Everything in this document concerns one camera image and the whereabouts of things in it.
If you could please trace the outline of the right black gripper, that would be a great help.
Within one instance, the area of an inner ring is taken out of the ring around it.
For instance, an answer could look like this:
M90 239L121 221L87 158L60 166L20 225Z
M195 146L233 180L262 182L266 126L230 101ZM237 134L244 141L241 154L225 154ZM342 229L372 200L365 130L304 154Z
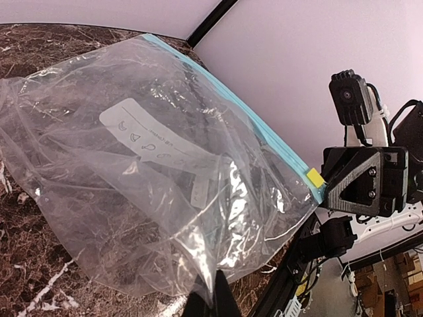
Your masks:
M329 147L323 151L321 176L327 182L321 207L390 217L406 205L408 151L403 147Z

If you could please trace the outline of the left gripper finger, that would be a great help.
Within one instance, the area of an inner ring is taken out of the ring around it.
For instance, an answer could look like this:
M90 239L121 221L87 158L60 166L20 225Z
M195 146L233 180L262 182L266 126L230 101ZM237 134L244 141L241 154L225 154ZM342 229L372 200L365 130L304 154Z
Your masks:
M196 286L188 295L183 316L241 316L226 276L217 270L211 301L206 301Z

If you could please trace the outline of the large clear zip bag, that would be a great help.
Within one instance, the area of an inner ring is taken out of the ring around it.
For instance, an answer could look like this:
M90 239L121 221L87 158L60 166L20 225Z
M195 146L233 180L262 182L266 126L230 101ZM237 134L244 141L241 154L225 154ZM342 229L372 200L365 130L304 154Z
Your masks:
M211 73L144 34L1 81L1 154L79 267L133 296L268 262L323 193Z

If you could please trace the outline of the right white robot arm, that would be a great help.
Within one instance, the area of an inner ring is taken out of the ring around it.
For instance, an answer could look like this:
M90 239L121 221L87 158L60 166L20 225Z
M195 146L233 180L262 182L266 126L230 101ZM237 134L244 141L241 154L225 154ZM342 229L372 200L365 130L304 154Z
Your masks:
M422 102L409 100L412 110L389 132L388 147L329 147L323 151L322 177L328 182L322 207L344 216L323 224L325 256L343 256L363 241L352 230L352 217L392 216L408 203L422 201Z

